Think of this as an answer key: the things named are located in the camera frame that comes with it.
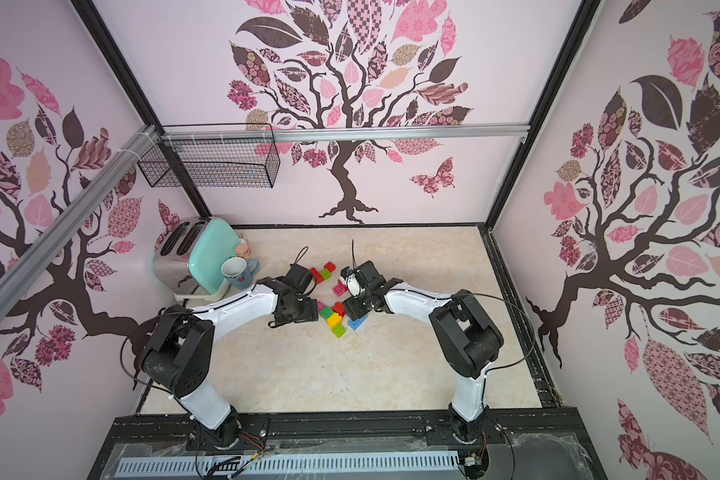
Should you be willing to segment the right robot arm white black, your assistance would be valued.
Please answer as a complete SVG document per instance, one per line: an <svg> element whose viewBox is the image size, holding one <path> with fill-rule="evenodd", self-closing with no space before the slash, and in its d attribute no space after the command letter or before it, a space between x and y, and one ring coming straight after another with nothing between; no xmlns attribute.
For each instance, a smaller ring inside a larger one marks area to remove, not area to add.
<svg viewBox="0 0 720 480"><path fill-rule="evenodd" d="M358 320L375 311L405 315L431 326L444 359L457 374L456 390L448 406L453 436L463 444L484 440L486 429L495 420L485 403L489 376L525 362L531 353L508 364L495 364L505 340L478 301L480 295L466 289L446 295L398 278L387 280L372 261L346 267L340 277L350 294L343 302L350 319Z"/></svg>

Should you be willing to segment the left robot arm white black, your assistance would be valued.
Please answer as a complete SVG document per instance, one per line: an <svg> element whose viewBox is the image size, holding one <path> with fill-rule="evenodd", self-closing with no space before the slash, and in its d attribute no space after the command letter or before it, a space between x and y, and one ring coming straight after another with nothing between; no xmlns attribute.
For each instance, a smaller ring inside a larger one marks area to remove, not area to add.
<svg viewBox="0 0 720 480"><path fill-rule="evenodd" d="M209 371L215 343L235 329L269 317L269 326L318 320L318 302L279 279L206 306L170 307L156 317L146 344L137 351L136 370L165 389L220 448L239 436L238 413L216 389Z"/></svg>

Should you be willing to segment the blue long lego brick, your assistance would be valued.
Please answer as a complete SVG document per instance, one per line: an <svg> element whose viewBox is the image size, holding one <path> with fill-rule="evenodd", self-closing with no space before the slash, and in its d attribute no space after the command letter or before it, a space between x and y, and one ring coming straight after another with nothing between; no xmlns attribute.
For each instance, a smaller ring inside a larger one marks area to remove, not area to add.
<svg viewBox="0 0 720 480"><path fill-rule="evenodd" d="M368 316L367 316L367 315L365 315L365 316L363 316L363 317L361 317L361 318L359 318L359 319L357 319L357 320L352 320L352 319L350 319L350 320L348 321L348 326L349 326L352 330L357 330L367 319L368 319Z"/></svg>

